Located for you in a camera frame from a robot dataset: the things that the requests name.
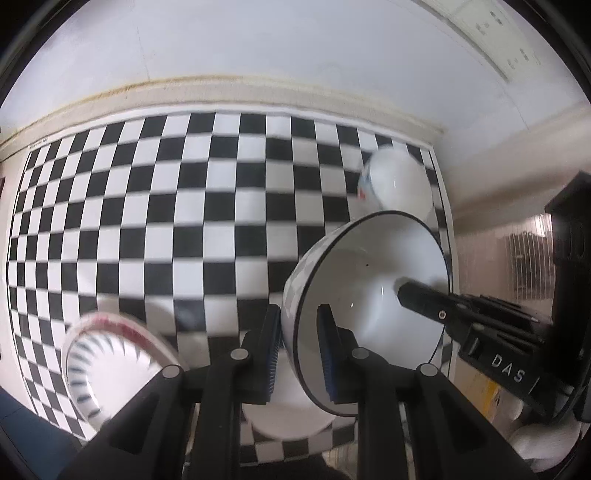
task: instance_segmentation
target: white ceramic bowl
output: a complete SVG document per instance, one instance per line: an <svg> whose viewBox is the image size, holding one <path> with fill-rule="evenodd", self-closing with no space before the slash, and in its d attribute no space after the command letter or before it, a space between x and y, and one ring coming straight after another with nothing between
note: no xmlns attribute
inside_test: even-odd
<svg viewBox="0 0 591 480"><path fill-rule="evenodd" d="M449 292L443 251L415 217L376 212L343 225L315 244L285 284L281 327L295 373L328 413L355 415L356 404L330 401L316 332L316 309L329 303L338 326L389 363L416 368L437 348L443 325L403 308L396 288L413 279Z"/></svg>
<svg viewBox="0 0 591 480"><path fill-rule="evenodd" d="M306 395L290 366L285 350L279 351L277 376L267 405L242 405L244 416L262 434L281 440L311 437L324 430L335 416L318 408Z"/></svg>

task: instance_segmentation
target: white cup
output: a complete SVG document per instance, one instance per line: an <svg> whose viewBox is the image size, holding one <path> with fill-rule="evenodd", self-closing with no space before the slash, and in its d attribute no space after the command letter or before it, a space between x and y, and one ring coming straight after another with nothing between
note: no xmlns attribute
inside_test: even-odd
<svg viewBox="0 0 591 480"><path fill-rule="evenodd" d="M363 168L358 197L367 212L398 210L425 222L433 209L433 192L425 168L407 151L382 147Z"/></svg>

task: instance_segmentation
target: screw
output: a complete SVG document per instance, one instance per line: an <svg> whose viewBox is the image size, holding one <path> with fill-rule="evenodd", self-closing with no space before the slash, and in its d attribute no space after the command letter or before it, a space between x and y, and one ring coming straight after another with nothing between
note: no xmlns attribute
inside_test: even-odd
<svg viewBox="0 0 591 480"><path fill-rule="evenodd" d="M363 360L369 357L369 352L365 348L354 348L351 352L351 355L353 355L353 358L356 358L357 360Z"/></svg>
<svg viewBox="0 0 591 480"><path fill-rule="evenodd" d="M245 358L248 358L248 350L245 348L235 348L232 350L232 353L230 353L230 356L233 360L244 360Z"/></svg>
<svg viewBox="0 0 591 480"><path fill-rule="evenodd" d="M419 368L419 371L425 375L425 377L435 377L437 372L439 372L439 369L432 364L422 364L421 368Z"/></svg>
<svg viewBox="0 0 591 480"><path fill-rule="evenodd" d="M164 369L162 370L162 376L164 378L174 378L180 372L181 372L181 369L178 367L178 365L169 365L167 367L164 367Z"/></svg>

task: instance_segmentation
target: white bowl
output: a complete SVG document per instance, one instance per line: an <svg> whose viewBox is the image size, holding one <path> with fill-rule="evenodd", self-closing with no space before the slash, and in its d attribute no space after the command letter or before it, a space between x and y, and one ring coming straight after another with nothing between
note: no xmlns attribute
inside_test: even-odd
<svg viewBox="0 0 591 480"><path fill-rule="evenodd" d="M244 416L258 432L274 439L298 440L324 430L335 416L318 408L306 395L285 350L279 351L277 376L267 405L243 404Z"/></svg>
<svg viewBox="0 0 591 480"><path fill-rule="evenodd" d="M326 386L316 310L329 303L338 326L389 363L417 368L430 361L443 325L403 308L396 295L405 279L449 292L439 244L415 217L376 212L319 240L285 284L281 327L295 373L310 399L328 413L351 416L356 404L335 405Z"/></svg>
<svg viewBox="0 0 591 480"><path fill-rule="evenodd" d="M397 210L423 222L433 210L433 191L425 167L408 151L381 147L359 178L358 196L368 212Z"/></svg>

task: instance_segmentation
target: wall trim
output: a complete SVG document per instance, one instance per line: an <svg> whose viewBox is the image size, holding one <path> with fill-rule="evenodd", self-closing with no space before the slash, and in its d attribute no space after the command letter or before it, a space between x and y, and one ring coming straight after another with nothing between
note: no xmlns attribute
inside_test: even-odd
<svg viewBox="0 0 591 480"><path fill-rule="evenodd" d="M578 171L591 171L591 105L580 103L442 171L456 233L543 213Z"/></svg>
<svg viewBox="0 0 591 480"><path fill-rule="evenodd" d="M398 131L427 145L433 145L443 134L439 126L375 99L263 77L197 76L136 83L71 103L5 140L0 144L0 159L5 160L65 128L113 113L149 106L220 102L295 106L353 117Z"/></svg>

